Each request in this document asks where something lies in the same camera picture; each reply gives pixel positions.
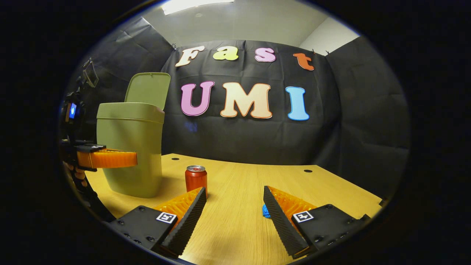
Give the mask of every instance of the orange letter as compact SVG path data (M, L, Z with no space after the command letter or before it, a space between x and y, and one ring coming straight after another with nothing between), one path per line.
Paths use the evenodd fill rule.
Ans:
M304 53L295 53L295 54L293 54L293 56L298 58L298 64L302 68L304 68L306 70L309 70L309 71L314 70L314 66L310 66L308 64L308 61L310 62L311 58L307 57L306 54L304 54Z
M245 117L253 104L253 111L250 113L252 117L259 119L271 118L272 113L268 108L269 85L257 83L248 95L245 94L242 86L236 82L224 83L222 87L226 89L226 103L221 111L221 116L237 116L237 111L234 109L234 104L237 104L240 114Z
M183 50L180 61L175 65L176 67L185 66L190 63L190 58L194 59L198 55L198 51L203 51L204 46L194 47L190 49Z

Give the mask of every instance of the wooden table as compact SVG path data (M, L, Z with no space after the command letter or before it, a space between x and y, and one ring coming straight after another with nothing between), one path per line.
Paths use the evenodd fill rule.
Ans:
M381 209L379 197L318 166L252 165L169 154L162 156L161 193L151 199L112 191L101 169L87 175L103 204L120 218L138 205L155 207L185 193L189 165L206 167L209 196L180 258L199 265L281 265L293 261L272 220L262 215L265 185L316 206L331 203L357 219L364 214L373 217Z

